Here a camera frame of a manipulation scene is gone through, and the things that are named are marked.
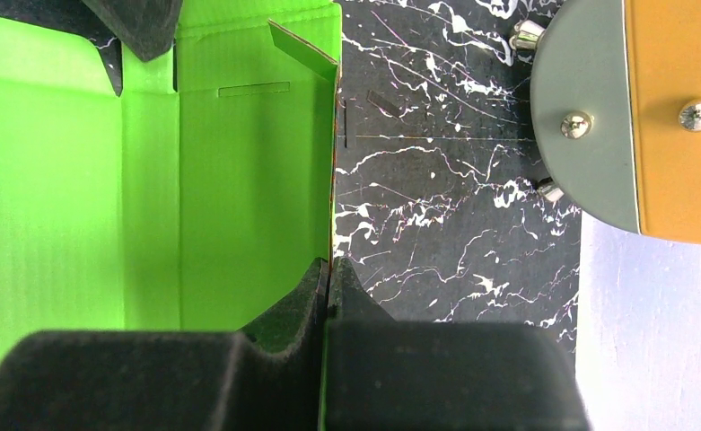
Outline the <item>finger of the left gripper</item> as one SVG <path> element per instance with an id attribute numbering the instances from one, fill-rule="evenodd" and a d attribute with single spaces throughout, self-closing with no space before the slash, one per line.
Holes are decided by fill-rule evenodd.
<path id="1" fill-rule="evenodd" d="M 180 20 L 182 0 L 84 0 L 83 3 L 141 61 L 169 51 Z"/>

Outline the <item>green paper box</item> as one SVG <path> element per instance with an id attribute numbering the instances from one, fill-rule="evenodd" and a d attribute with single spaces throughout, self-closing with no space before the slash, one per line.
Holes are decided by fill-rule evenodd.
<path id="1" fill-rule="evenodd" d="M 39 331 L 236 331 L 330 276 L 341 28 L 183 1 L 143 62 L 83 1 L 0 1 L 0 363 Z"/>

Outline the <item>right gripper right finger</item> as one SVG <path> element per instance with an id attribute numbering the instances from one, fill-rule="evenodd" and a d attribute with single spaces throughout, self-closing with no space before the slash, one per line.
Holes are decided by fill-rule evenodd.
<path id="1" fill-rule="evenodd" d="M 393 319 L 349 259 L 329 285 L 327 430 L 586 430 L 568 354 L 524 323 Z"/>

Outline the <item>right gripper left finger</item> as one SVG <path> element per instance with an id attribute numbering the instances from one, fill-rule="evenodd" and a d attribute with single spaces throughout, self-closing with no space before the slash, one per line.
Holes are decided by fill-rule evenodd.
<path id="1" fill-rule="evenodd" d="M 315 430 L 329 264 L 241 329 L 39 331 L 0 363 L 0 430 Z"/>

